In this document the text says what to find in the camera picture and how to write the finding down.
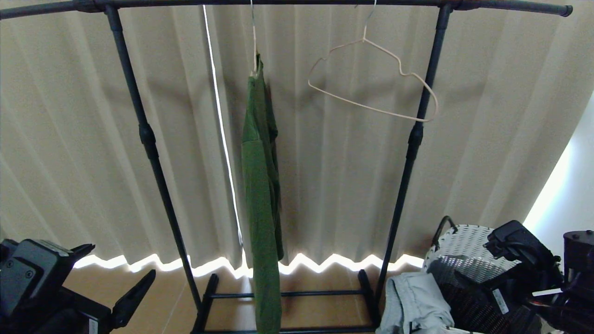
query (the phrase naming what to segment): clothes rack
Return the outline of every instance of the clothes rack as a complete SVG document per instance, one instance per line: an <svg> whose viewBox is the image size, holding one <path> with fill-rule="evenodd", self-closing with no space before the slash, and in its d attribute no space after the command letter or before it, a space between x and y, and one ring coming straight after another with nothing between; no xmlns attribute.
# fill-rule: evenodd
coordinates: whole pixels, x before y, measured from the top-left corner
<svg viewBox="0 0 594 334"><path fill-rule="evenodd" d="M206 291L202 300L198 293L198 288L194 281L192 271L188 262L188 255L184 246L184 241L179 230L173 203L167 183L163 175L163 169L159 161L159 152L157 151L156 138L151 126L146 118L144 107L132 64L128 55L128 48L124 39L122 23L119 18L118 10L120 8L132 7L157 7L157 6L181 6L181 5L249 5L250 0L72 0L64 2L54 2L50 4L38 4L17 8L8 8L0 10L0 20L8 18L25 17L31 15L48 14L56 12L80 11L80 12L103 12L107 15L109 26L113 32L113 38L116 43L122 69L128 86L128 90L134 105L134 110L138 119L138 128L140 140L144 145L147 157L153 168L155 180L159 188L159 193L163 200L163 205L169 219L169 224L173 232L175 244L179 256L182 260L185 276L188 279L188 285L197 308L196 321L192 329L192 334L212 333L212 334L248 334L256 333L256 330L206 330L206 323L210 308L215 299L223 298L253 298L254 294L218 294L216 293L219 277L212 274L207 284ZM374 0L253 0L254 5L373 5ZM431 49L431 56L427 67L425 81L432 87L437 72L437 65L440 58L441 48L444 43L444 36L450 14L453 11L474 10L477 8L494 8L500 10L527 11L543 14L560 15L567 17L573 11L569 5L542 4L537 2L519 1L519 0L377 0L377 5L407 5L407 6L431 6L439 7L437 25L435 27L435 37ZM423 88L417 118L425 118L427 106L429 103L429 92ZM380 324L379 301L386 282L388 263L392 255L394 240L398 231L400 217L404 208L406 192L408 189L410 176L412 174L415 159L423 139L423 123L415 122L408 139L408 149L406 152L405 167L400 181L400 187L394 207L394 214L388 234L386 254L380 271L380 277L377 287L374 291L364 270L358 274L361 288L359 290L339 290L339 291L295 291L282 292L284 297L300 296L320 296L320 295L362 295L368 309L371 324L366 326L343 326L343 327L305 327L282 329L283 334L318 334L318 333L361 333L374 332Z"/></svg>

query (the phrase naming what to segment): brown floor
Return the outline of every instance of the brown floor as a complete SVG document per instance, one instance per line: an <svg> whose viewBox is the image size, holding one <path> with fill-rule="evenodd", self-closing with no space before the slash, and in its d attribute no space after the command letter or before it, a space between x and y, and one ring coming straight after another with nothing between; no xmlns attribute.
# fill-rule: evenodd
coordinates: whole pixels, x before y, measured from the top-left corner
<svg viewBox="0 0 594 334"><path fill-rule="evenodd" d="M104 269L91 265L75 269L69 275L67 288L93 299L108 307L126 293L151 268L138 273L126 268ZM379 270L366 269L372 287L375 288ZM405 266L399 272L417 271ZM251 280L235 279L226 269L219 269L221 293L249 292ZM210 275L196 278L198 290L204 293ZM283 291L358 289L357 273L339 264L330 266L321 274L299 267L291 275L281 275ZM369 323L365 301L362 296L322 296L283 298L283 327L348 326ZM177 269L160 272L140 304L138 310L125 328L114 330L114 334L146 333L177 334L189 333L196 318L184 272ZM207 329L255 329L254 306L251 300L215 300Z"/></svg>

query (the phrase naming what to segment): black vertical pole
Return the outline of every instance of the black vertical pole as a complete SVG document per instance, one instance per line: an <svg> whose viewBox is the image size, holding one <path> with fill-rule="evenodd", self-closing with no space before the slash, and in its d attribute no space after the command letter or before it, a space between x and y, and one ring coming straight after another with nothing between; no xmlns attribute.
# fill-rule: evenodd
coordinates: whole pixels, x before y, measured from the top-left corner
<svg viewBox="0 0 594 334"><path fill-rule="evenodd" d="M451 4L445 3L440 7L440 13L437 17L437 25L435 27L435 38L433 39L433 48L431 49L431 57L429 58L429 65L427 67L427 75L425 82L429 87L433 87L433 80L437 72L437 63L440 60L441 46L446 35L447 22L452 12ZM421 94L421 102L419 103L419 110L416 114L417 118L425 118L429 98L431 95L426 88L423 88ZM412 174L412 168L415 164L416 154L419 152L419 146L423 140L423 122L416 122L410 131L408 141L408 151L406 152L405 168L402 172L402 179L400 180L400 188L398 189L398 197L396 198L396 206L394 207L394 215L392 216L392 224L390 225L390 233L388 235L388 245L386 246L386 254L384 255L384 262L381 266L380 278L375 289L375 302L380 302L381 293L386 282L386 273L388 271L388 263L392 256L392 249L394 248L394 240L396 239L396 232L398 231L398 224L402 215L402 209L405 206L406 191Z"/></svg>
<svg viewBox="0 0 594 334"><path fill-rule="evenodd" d="M134 72L132 70L132 63L130 63L130 56L128 55L128 48L126 47L124 30L122 28L122 22L119 19L118 9L112 5L106 5L105 14L108 16L109 26L113 31L115 45L118 48L119 60L122 62L122 69L124 70L124 76L126 78L128 90L130 91L130 97L132 98L134 111L136 111L136 117L138 118L140 140L144 145L144 149L147 152L150 164L153 167L154 178L157 181L159 193L161 194L161 199L163 200L163 205L165 206L165 211L167 212L167 217L169 218L169 225L171 225L171 231L173 232L173 238L175 239L175 244L178 247L179 256L182 259L184 272L186 278L188 279L189 289L192 292L192 297L194 297L196 309L199 310L201 305L200 295L192 275L192 270L189 266L188 253L186 253L184 240L182 239L178 220L175 217L173 203L171 202L169 190L167 189L167 182L165 181L163 169L161 168L161 163L159 162L159 152L157 151L157 146L155 145L156 140L154 137L154 132L147 121L146 114L144 113L143 102L140 99L140 93L138 92L138 86L136 85L136 78L134 77Z"/></svg>

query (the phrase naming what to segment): green garment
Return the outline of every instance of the green garment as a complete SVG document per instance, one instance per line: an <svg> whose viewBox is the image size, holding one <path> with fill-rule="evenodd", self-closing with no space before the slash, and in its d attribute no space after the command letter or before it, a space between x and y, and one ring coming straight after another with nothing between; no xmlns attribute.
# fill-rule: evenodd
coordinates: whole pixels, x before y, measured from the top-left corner
<svg viewBox="0 0 594 334"><path fill-rule="evenodd" d="M261 334L278 334L282 315L277 262L284 254L280 232L279 168L274 143L277 135L263 64L258 56L258 71L248 82L241 159L254 258L256 328Z"/></svg>

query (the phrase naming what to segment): clothes hanger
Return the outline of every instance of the clothes hanger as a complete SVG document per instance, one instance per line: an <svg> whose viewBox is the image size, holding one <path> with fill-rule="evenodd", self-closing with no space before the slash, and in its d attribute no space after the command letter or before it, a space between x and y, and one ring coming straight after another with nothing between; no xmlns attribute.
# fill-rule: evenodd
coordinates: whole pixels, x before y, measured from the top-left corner
<svg viewBox="0 0 594 334"><path fill-rule="evenodd" d="M439 114L439 111L440 111L439 102L437 101L437 97L435 96L435 93L433 92L433 90L431 89L431 87L429 87L429 85L427 85L427 83L425 82L425 80L423 80L417 73L404 73L402 71L402 61L400 60L400 58L397 55L393 54L392 52L384 49L383 47L375 44L374 42L372 42L372 41L370 41L370 40L368 40L366 38L366 36L367 36L367 23L369 22L369 18L371 18L371 15L373 14L373 12L375 10L375 6L376 5L377 5L377 0L374 1L373 9L371 10L371 13L369 14L369 16L367 16L367 19L365 20L365 27L363 28L363 38L358 39L358 40L354 40L353 42L349 42L347 44L342 44L342 45L339 45L339 46L335 46L332 49L330 49L330 51L328 51L328 54L325 57L322 57L322 58L318 59L315 62L314 66L311 67L311 70L309 71L309 75L307 77L307 84L310 87L312 87L313 89L316 89L316 90L318 90L318 91L320 91L320 92L322 92L322 93L324 93L326 95L329 95L329 96L334 97L336 99L339 99L339 100L342 100L342 101L345 101L345 102L354 104L356 106L360 106L360 107L365 108L365 109L369 109L369 110L372 110L372 111L381 112L383 114L387 114L387 115L390 115L390 116L397 116L397 117L402 117L402 118L406 118L406 119L412 119L413 121L429 122L430 120L434 119ZM408 76L412 75L415 78L417 78L423 84L423 86L425 86L425 88L429 91L429 94L431 94L431 96L433 97L433 101L435 103L435 112L433 113L433 115L431 115L431 117L429 117L429 118L424 118L423 119L423 118L416 118L416 117L407 116L407 115L395 114L395 113L392 113L392 112L389 112L389 111L384 111L384 110L381 110L381 109L377 109L377 108L373 108L373 107L370 107L370 106L363 105L363 104L358 103L358 102L355 102L355 101L351 101L349 99L345 99L345 98L340 97L338 95L335 95L335 94L332 94L330 92L327 92L327 91L325 91L325 90L323 90L323 89L321 89L319 87L316 87L316 86L314 86L311 83L311 73L314 71L314 69L318 65L318 63L320 63L321 61L328 60L328 58L330 57L330 54L332 52L334 52L334 51L336 51L338 49L344 48L346 46L349 46L349 45L357 44L357 43L368 43L369 45L373 46L374 48L379 49L380 51L383 51L384 53L386 53L387 55L391 56L392 58L395 58L398 61L398 70L399 70L399 73L400 73L401 76L408 77Z"/></svg>
<svg viewBox="0 0 594 334"><path fill-rule="evenodd" d="M256 47L256 19L254 17L254 0L249 0L249 5L252 8L252 34L254 35L254 70L250 76L258 75L258 49Z"/></svg>

